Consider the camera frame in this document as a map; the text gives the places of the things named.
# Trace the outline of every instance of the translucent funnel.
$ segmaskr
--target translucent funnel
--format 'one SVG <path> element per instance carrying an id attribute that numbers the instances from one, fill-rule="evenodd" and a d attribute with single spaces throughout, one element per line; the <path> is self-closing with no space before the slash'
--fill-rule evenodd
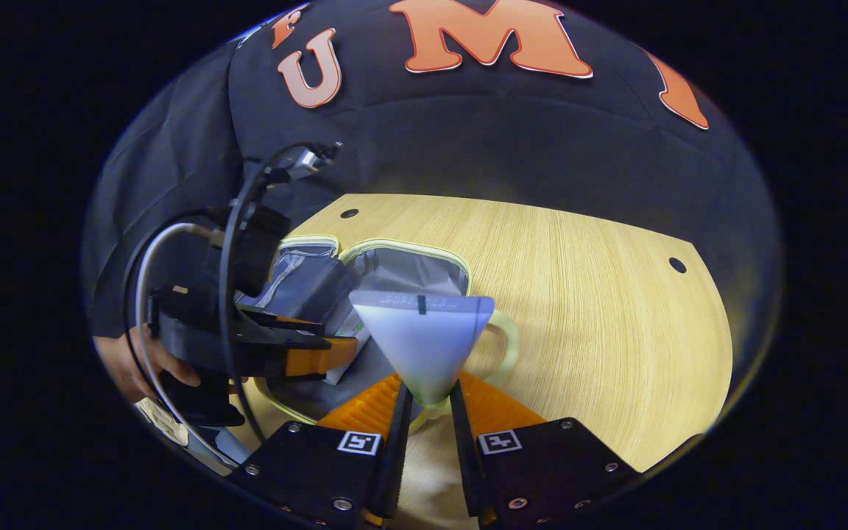
<path id="1" fill-rule="evenodd" d="M 408 292 L 353 291 L 349 299 L 421 406 L 450 395 L 495 306 L 485 296 Z"/>

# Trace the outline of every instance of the light wood tabletop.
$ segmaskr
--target light wood tabletop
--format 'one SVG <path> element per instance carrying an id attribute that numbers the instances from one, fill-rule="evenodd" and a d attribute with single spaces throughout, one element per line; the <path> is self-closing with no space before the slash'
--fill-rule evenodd
<path id="1" fill-rule="evenodd" d="M 501 389 L 547 420 L 578 419 L 639 472 L 710 428 L 726 399 L 728 321 L 689 242 L 553 209 L 398 194 L 344 195 L 291 235 L 336 237 L 340 252 L 396 239 L 460 256 L 470 294 L 494 299 L 521 334 Z M 503 348 L 486 328 L 464 369 L 489 375 Z M 245 389 L 266 434 L 290 419 L 253 380 Z M 232 431 L 257 446 L 248 425 Z M 451 418 L 426 423 L 410 436 L 393 526 L 477 528 L 460 482 Z"/>

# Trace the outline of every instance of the black background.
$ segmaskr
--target black background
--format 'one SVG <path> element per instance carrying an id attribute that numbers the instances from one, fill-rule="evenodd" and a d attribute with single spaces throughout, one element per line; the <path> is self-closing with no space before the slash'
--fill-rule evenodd
<path id="1" fill-rule="evenodd" d="M 122 406 L 91 353 L 77 245 L 100 167 L 142 105 L 293 4 L 1 4 L 0 526 L 277 527 Z M 848 4 L 572 6 L 723 108 L 760 160 L 788 249 L 784 318 L 748 395 L 586 523 L 848 528 Z"/>

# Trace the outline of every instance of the orange letter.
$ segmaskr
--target orange letter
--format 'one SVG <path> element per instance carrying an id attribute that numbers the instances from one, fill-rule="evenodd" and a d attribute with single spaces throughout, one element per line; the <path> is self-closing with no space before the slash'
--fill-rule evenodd
<path id="1" fill-rule="evenodd" d="M 293 24 L 300 20 L 300 11 L 306 6 L 309 6 L 309 2 L 302 6 L 293 7 L 290 13 L 283 15 L 276 24 L 273 24 L 273 46 L 270 47 L 271 50 L 276 49 L 280 43 L 290 36 L 290 33 L 293 33 Z"/>
<path id="2" fill-rule="evenodd" d="M 525 70 L 547 71 L 569 77 L 592 77 L 568 39 L 559 17 L 562 11 L 529 0 L 497 0 L 481 15 L 454 0 L 402 0 L 388 10 L 404 13 L 411 28 L 414 56 L 404 63 L 408 71 L 450 70 L 460 66 L 460 54 L 447 50 L 444 34 L 460 43 L 480 64 L 495 63 L 509 35 L 519 49 L 509 56 Z"/>
<path id="3" fill-rule="evenodd" d="M 669 108 L 674 114 L 689 121 L 690 124 L 696 125 L 700 130 L 708 130 L 709 120 L 702 114 L 702 110 L 699 108 L 699 102 L 696 101 L 696 95 L 693 93 L 693 89 L 689 87 L 686 79 L 682 75 L 679 75 L 678 71 L 673 70 L 663 61 L 653 57 L 646 50 L 643 50 L 643 53 L 647 57 L 650 57 L 650 60 L 656 65 L 657 70 L 660 71 L 660 77 L 662 77 L 663 83 L 660 101 L 666 105 L 666 108 Z"/>
<path id="4" fill-rule="evenodd" d="M 319 107 L 336 96 L 339 85 L 342 84 L 342 75 L 339 73 L 339 60 L 336 58 L 336 50 L 333 50 L 333 35 L 336 30 L 332 27 L 321 31 L 316 37 L 306 43 L 307 50 L 313 50 L 319 70 L 322 71 L 322 82 L 313 88 L 306 84 L 303 79 L 303 70 L 300 69 L 300 57 L 303 53 L 293 52 L 280 61 L 277 71 L 283 74 L 286 81 L 286 90 L 290 91 L 293 101 L 300 107 Z"/>

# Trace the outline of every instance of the paper tag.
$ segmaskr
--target paper tag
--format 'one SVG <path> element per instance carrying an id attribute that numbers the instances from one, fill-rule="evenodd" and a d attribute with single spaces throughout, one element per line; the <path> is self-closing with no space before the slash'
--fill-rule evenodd
<path id="1" fill-rule="evenodd" d="M 168 410 L 156 405 L 154 400 L 144 398 L 135 404 L 140 412 L 144 413 L 146 419 L 155 425 L 162 434 L 182 447 L 188 446 L 188 429 L 182 423 L 178 423 Z"/>
<path id="2" fill-rule="evenodd" d="M 362 319 L 359 318 L 359 314 L 356 313 L 356 310 L 352 308 L 350 309 L 349 316 L 347 316 L 342 325 L 339 326 L 339 329 L 336 330 L 334 336 L 354 336 L 357 340 L 356 355 L 359 355 L 359 353 L 362 352 L 362 348 L 366 345 L 366 342 L 368 342 L 368 339 L 371 338 L 371 333 L 368 331 L 368 327 L 362 322 Z M 324 381 L 330 385 L 338 384 L 339 379 L 342 378 L 343 373 L 349 369 L 351 364 L 353 363 L 347 363 L 340 367 L 333 368 L 332 370 L 328 370 Z"/>

